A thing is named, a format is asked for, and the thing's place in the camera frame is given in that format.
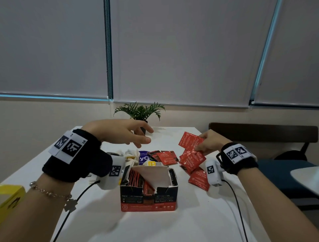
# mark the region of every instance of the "green leaves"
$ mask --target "green leaves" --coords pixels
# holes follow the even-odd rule
[[[160,109],[165,110],[164,105],[154,102],[154,104],[151,104],[149,107],[146,105],[144,107],[143,105],[138,106],[138,103],[135,102],[130,104],[126,103],[123,106],[119,106],[114,110],[114,114],[119,111],[123,111],[130,115],[133,119],[145,121],[152,113],[155,113],[160,120]]]

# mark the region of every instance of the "wall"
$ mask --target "wall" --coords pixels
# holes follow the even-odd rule
[[[66,130],[90,120],[113,118],[116,105],[106,102],[0,100],[0,181],[52,144]],[[114,118],[128,116],[117,113]],[[153,115],[148,121],[152,126],[193,126],[201,132],[210,122],[319,126],[319,111],[167,106],[160,122]],[[278,148],[300,147],[300,144],[246,145],[258,153],[259,158],[277,154]],[[319,165],[318,149],[319,143],[310,144],[307,157]]]

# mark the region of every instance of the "white sensor device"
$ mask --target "white sensor device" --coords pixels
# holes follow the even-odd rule
[[[105,177],[96,177],[96,181],[100,181],[97,185],[102,190],[112,190],[119,184],[120,175],[125,165],[125,157],[118,155],[111,155],[113,163],[110,173]]]
[[[205,165],[208,183],[212,186],[221,186],[225,170],[220,167],[220,163],[215,159],[207,159]]]

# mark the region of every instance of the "roller blind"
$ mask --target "roller blind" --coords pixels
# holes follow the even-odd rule
[[[284,1],[255,104],[319,106],[319,1]]]
[[[0,93],[106,98],[103,0],[1,0]]]
[[[276,1],[110,3],[114,101],[248,106]]]

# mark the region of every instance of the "hand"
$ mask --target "hand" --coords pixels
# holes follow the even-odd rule
[[[221,151],[222,147],[232,142],[224,136],[209,129],[207,132],[202,133],[199,137],[205,140],[195,147],[196,151],[202,151],[204,155],[208,155],[216,150]]]
[[[149,144],[151,139],[143,134],[140,127],[150,133],[154,132],[145,121],[134,119],[97,120],[87,123],[81,129],[93,134],[101,142],[127,145],[133,142],[137,148],[141,148],[141,144]]]

